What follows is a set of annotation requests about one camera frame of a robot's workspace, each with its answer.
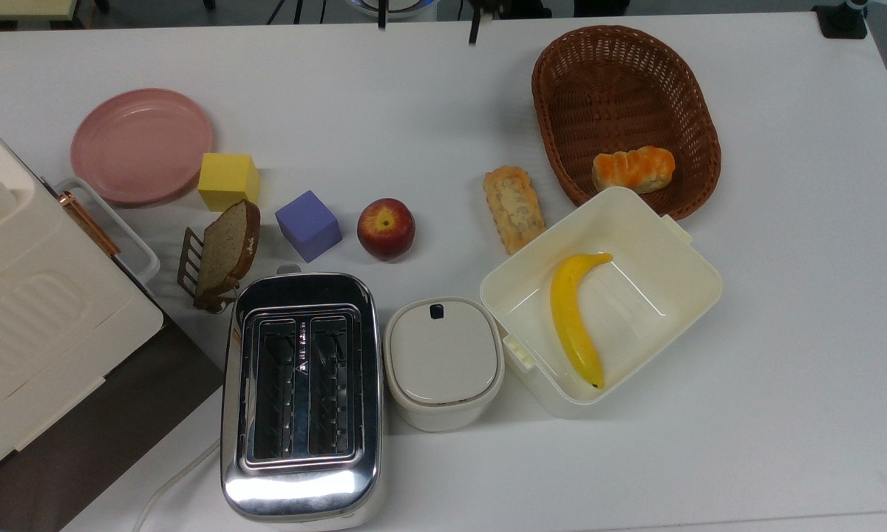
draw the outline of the bread roll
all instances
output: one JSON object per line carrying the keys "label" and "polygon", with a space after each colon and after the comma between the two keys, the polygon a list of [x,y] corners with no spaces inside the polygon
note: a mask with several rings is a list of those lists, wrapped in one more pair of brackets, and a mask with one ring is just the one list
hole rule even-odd
{"label": "bread roll", "polygon": [[539,200],[524,169],[501,166],[487,173],[483,190],[506,253],[518,252],[545,231]]}
{"label": "bread roll", "polygon": [[667,149],[645,146],[598,155],[591,165],[591,177],[599,191],[609,186],[626,186],[644,194],[670,184],[675,168],[673,154]]}

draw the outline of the yellow banana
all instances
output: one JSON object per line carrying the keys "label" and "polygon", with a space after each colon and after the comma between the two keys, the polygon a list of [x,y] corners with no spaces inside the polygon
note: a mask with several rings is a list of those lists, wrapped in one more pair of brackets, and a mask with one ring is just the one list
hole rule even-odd
{"label": "yellow banana", "polygon": [[562,348],[578,374],[596,388],[605,387],[605,372],[602,371],[602,359],[582,322],[582,313],[578,309],[578,285],[589,270],[606,262],[611,262],[611,253],[569,256],[555,270],[549,292],[552,323],[555,324],[555,333],[558,333]]}

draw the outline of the yellow cube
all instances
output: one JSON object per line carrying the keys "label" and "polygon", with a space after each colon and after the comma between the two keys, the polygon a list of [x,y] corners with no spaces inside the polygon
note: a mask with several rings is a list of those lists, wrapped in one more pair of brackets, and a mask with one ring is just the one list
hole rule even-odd
{"label": "yellow cube", "polygon": [[207,208],[223,212],[235,202],[259,198],[260,174],[247,154],[204,154],[197,183]]}

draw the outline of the chrome toaster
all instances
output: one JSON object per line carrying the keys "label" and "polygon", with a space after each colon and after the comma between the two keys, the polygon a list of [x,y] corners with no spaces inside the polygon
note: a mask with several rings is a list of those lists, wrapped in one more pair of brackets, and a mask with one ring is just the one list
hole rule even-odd
{"label": "chrome toaster", "polygon": [[385,498],[381,353],[368,289],[342,273],[252,283],[231,317],[222,488],[281,530],[361,525]]}

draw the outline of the wicker basket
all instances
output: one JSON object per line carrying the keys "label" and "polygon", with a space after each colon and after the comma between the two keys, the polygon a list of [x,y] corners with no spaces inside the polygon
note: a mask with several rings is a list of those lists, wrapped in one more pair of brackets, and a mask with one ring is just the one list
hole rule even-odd
{"label": "wicker basket", "polygon": [[720,143],[700,85],[666,44],[630,27],[595,26],[552,41],[532,72],[532,97],[548,161],[581,205],[598,192],[598,154],[645,145],[670,149],[673,181],[643,194],[657,213],[681,219],[710,198]]}

